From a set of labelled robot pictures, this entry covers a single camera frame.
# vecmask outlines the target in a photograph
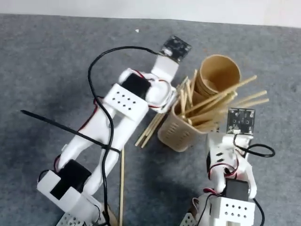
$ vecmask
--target beige basket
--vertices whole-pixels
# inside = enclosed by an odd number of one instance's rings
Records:
[[[158,131],[158,138],[176,152],[183,152],[197,136],[206,134],[208,131],[201,132],[179,118],[175,113],[179,105],[179,102],[176,102],[171,108],[168,118]]]

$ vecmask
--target chopstick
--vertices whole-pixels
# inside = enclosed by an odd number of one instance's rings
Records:
[[[187,113],[189,113],[189,112],[192,112],[193,110],[196,110],[196,109],[198,109],[198,108],[204,106],[205,104],[210,103],[211,101],[215,100],[216,98],[221,97],[221,96],[224,95],[224,94],[227,94],[227,93],[229,93],[229,92],[232,92],[232,91],[236,90],[238,87],[241,87],[241,86],[243,86],[243,85],[248,84],[249,82],[255,80],[256,78],[257,78],[257,75],[254,75],[254,76],[252,76],[251,78],[248,78],[248,79],[246,79],[246,80],[244,80],[244,81],[242,81],[242,82],[240,82],[240,83],[238,83],[238,84],[235,84],[234,86],[231,86],[231,87],[225,89],[223,92],[220,92],[220,93],[218,93],[218,94],[216,94],[216,95],[214,95],[214,96],[212,96],[212,97],[210,97],[210,98],[208,98],[208,99],[202,101],[201,103],[195,105],[194,107],[188,109],[187,111],[185,111],[185,114],[187,114]]]
[[[119,226],[122,226],[122,220],[123,220],[123,191],[124,191],[124,148],[122,149],[121,152]]]

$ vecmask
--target gray carpet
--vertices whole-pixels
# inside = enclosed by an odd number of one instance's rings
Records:
[[[207,24],[172,20],[0,16],[0,225],[53,226],[62,212],[36,190],[43,169],[73,135],[22,115],[26,109],[79,128],[93,109],[87,68],[100,52],[122,45],[159,50],[175,34],[193,50],[174,80],[192,75],[209,54],[232,57],[242,77],[257,82],[239,90],[247,96],[266,89],[270,102],[256,107],[254,142],[275,147],[276,157],[250,157],[257,198],[266,226],[295,226],[301,221],[301,30],[293,28]],[[149,71],[155,57],[121,51],[93,70],[100,95],[128,68]],[[126,145],[126,226],[176,226],[192,197],[210,186],[206,177],[205,136],[188,151],[176,153],[154,136],[141,150],[134,142],[154,113],[149,112]],[[99,148],[79,161],[92,170]],[[109,204],[118,215],[119,166],[108,176]],[[103,199],[102,188],[95,194]],[[255,225],[261,216],[256,211]]]

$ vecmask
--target white plastic part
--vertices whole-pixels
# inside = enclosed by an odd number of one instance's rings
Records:
[[[120,75],[118,82],[120,84],[123,83],[132,73],[139,75],[137,71],[127,68]],[[148,105],[155,106],[154,108],[151,108],[152,110],[158,113],[167,112],[176,101],[176,88],[172,87],[170,82],[165,80],[165,78],[158,77],[152,73],[139,73],[151,83],[151,87],[146,94],[145,101],[148,102]]]
[[[191,213],[186,213],[182,222],[180,223],[180,226],[195,226],[195,225],[197,225],[197,222]]]
[[[171,82],[178,70],[178,63],[166,56],[158,56],[151,73],[157,77]]]
[[[146,101],[118,84],[115,84],[110,89],[103,101],[132,121],[141,121],[143,119],[144,114],[141,114],[142,109],[144,109],[142,112],[148,111]]]
[[[236,144],[242,147],[248,147],[252,136],[238,135]],[[257,185],[253,176],[252,166],[243,158],[233,145],[234,135],[223,133],[209,133],[207,136],[207,148],[210,154],[210,167],[217,163],[226,163],[234,168],[237,167],[237,159],[239,167],[237,169],[238,179],[247,181],[249,184],[249,198],[253,199],[257,193]],[[226,187],[224,175],[225,165],[215,166],[211,170],[211,181],[214,184],[214,189],[217,193],[221,193]]]
[[[212,199],[211,217],[223,221],[241,223],[244,226],[254,224],[255,203],[225,197]]]
[[[61,178],[58,175],[52,171],[48,171],[38,183],[37,189],[64,212],[76,216],[85,222],[97,220],[99,211],[95,205],[99,207],[101,212],[102,205],[92,196],[84,192],[79,193],[73,187],[70,187],[59,200],[51,194],[52,189],[60,180]]]

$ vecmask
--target robotic arm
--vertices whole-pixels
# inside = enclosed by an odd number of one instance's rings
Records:
[[[227,133],[218,131],[207,135],[207,172],[213,189],[193,199],[193,208],[180,226],[252,226],[254,224],[257,185],[249,153],[272,157],[275,151],[266,145],[250,145],[253,139],[255,110],[231,108]],[[261,146],[272,154],[250,151]]]
[[[121,150],[149,109],[166,112],[174,103],[177,92],[170,84],[179,62],[191,46],[172,36],[163,46],[151,73],[126,69],[103,98],[102,104],[114,123],[111,147]],[[95,110],[80,133],[102,143],[108,143],[110,124],[106,114],[95,104]],[[40,180],[37,189],[66,213],[84,222],[96,222],[102,213],[102,205],[92,197],[103,182],[101,162],[91,173],[76,162],[80,153],[93,143],[75,136],[65,145],[58,162],[58,171],[48,173]],[[118,161],[119,153],[110,150],[105,161],[108,175]]]

